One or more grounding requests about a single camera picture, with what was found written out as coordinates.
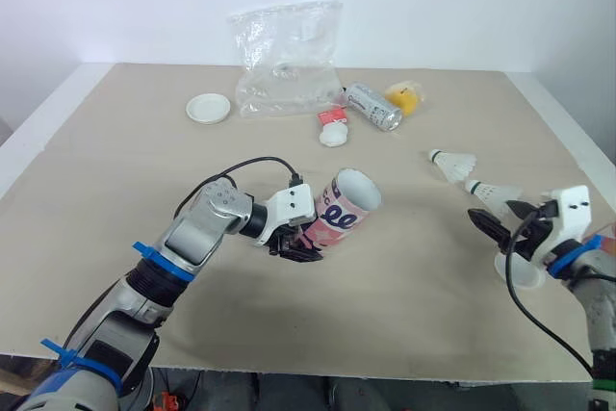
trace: white background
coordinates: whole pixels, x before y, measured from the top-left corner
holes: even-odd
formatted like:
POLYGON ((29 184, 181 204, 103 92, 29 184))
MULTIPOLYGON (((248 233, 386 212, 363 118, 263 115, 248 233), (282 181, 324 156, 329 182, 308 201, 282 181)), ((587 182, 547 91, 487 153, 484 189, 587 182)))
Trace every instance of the white background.
MULTIPOLYGON (((236 64, 230 13, 302 0, 0 0, 12 128, 80 62, 236 64)), ((616 157, 616 0, 341 0, 340 66, 532 71, 616 157)))

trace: blue zip tie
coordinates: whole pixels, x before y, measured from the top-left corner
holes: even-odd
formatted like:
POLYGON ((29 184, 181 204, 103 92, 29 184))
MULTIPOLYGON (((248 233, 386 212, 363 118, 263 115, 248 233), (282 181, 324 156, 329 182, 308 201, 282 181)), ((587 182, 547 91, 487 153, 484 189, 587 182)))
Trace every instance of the blue zip tie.
POLYGON ((569 267, 574 263, 578 257, 587 252, 589 250, 598 249, 601 247, 602 237, 601 235, 593 236, 586 244, 581 245, 580 247, 575 248, 571 252, 566 253, 559 259, 555 260, 549 267, 548 273, 554 277, 558 278, 558 274, 563 271, 565 268, 569 267))
POLYGON ((100 372, 114 384, 115 391, 118 394, 122 390, 122 379, 110 367, 103 365, 102 363, 99 363, 97 361, 90 360, 89 358, 82 358, 81 356, 77 356, 77 350, 66 350, 60 347, 58 344, 53 343, 49 339, 43 339, 42 341, 40 341, 40 343, 49 348, 50 350, 53 350, 58 353, 58 362, 63 369, 68 368, 70 365, 76 365, 100 372))
POLYGON ((193 274, 188 273, 186 270, 180 269, 178 266, 163 257, 163 254, 161 254, 154 247, 137 241, 133 244, 133 248, 135 248, 145 260, 154 262, 160 268, 171 273, 173 276, 177 276, 182 281, 190 283, 194 280, 193 274))

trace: pink can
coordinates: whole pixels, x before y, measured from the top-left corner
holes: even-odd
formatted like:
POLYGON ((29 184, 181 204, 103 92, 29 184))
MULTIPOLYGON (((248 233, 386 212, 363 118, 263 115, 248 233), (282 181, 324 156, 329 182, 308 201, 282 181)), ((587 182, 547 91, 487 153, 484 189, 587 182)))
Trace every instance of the pink can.
POLYGON ((317 219, 301 225, 297 240, 315 250, 337 244, 380 204, 374 182, 359 170, 344 168, 315 198, 317 219))

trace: clear plastic bag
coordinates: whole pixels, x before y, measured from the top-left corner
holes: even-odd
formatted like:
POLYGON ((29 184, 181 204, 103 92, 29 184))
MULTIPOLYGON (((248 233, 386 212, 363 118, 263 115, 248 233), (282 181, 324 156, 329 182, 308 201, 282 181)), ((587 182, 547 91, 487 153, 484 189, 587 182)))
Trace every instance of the clear plastic bag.
POLYGON ((340 2, 308 2, 230 18, 246 73, 236 103, 246 117, 318 113, 342 92, 333 65, 340 2))

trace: beige table surface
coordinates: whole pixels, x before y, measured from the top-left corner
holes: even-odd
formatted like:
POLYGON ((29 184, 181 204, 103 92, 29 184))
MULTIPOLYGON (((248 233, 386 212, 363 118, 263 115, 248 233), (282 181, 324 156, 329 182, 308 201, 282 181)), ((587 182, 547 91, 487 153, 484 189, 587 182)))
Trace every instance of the beige table surface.
MULTIPOLYGON (((593 228, 614 215, 556 136, 501 73, 341 69, 376 89, 411 78, 429 95, 383 133, 349 114, 349 143, 321 146, 313 116, 190 121, 186 102, 233 96, 237 68, 119 64, 0 201, 0 351, 50 355, 80 314, 139 259, 202 178, 276 155, 315 192, 341 167, 365 171, 383 206, 325 260, 296 264, 227 237, 161 329, 154 364, 219 370, 458 380, 585 380, 569 355, 528 322, 493 268, 494 243, 466 210, 476 198, 426 159, 473 152, 473 177, 525 188, 587 184, 593 228)), ((265 199, 285 187, 275 164, 234 175, 265 199)), ((583 311, 553 280, 521 299, 589 356, 583 311)))

